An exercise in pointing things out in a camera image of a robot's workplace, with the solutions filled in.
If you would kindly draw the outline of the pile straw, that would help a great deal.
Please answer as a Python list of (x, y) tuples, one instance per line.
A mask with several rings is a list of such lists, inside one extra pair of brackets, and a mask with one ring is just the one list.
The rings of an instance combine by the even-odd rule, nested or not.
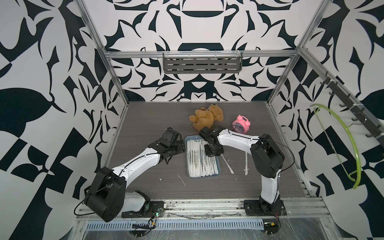
[(222, 159), (224, 160), (226, 166), (228, 167), (230, 173), (231, 173), (232, 175), (234, 175), (235, 173), (234, 173), (233, 169), (231, 168), (231, 166), (229, 165), (228, 161), (226, 160), (226, 158), (224, 157), (223, 154), (221, 154), (221, 157), (222, 157)]

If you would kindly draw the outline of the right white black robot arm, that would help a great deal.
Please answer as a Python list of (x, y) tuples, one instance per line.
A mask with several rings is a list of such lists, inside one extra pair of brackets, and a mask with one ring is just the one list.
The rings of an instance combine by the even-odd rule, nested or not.
[(249, 136), (223, 127), (214, 130), (204, 127), (199, 136), (207, 142), (205, 153), (209, 157), (223, 154), (224, 147), (250, 154), (256, 170), (262, 176), (261, 203), (271, 207), (280, 199), (279, 177), (285, 156), (271, 136)]

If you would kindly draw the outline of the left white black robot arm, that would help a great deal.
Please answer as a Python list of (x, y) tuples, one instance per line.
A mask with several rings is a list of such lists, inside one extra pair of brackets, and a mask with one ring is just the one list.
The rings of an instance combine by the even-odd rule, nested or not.
[(141, 215), (150, 208), (151, 199), (140, 191), (126, 195), (127, 187), (148, 169), (162, 161), (166, 163), (173, 156), (185, 152), (182, 135), (167, 128), (163, 136), (148, 145), (143, 152), (126, 163), (109, 169), (101, 168), (83, 203), (105, 222), (120, 213), (132, 212)]

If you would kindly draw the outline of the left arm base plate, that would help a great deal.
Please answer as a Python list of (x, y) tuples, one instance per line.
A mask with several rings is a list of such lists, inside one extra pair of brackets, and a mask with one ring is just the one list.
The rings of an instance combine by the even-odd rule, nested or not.
[(138, 212), (123, 212), (122, 218), (149, 218), (149, 217), (158, 217), (165, 210), (164, 201), (150, 201), (146, 203), (141, 210)]

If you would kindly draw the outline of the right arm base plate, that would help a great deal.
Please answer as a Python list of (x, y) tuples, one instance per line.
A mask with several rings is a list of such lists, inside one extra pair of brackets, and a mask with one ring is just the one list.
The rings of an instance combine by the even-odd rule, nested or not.
[(273, 203), (269, 204), (263, 199), (244, 200), (244, 210), (247, 216), (286, 216), (287, 211), (284, 202), (278, 197)]

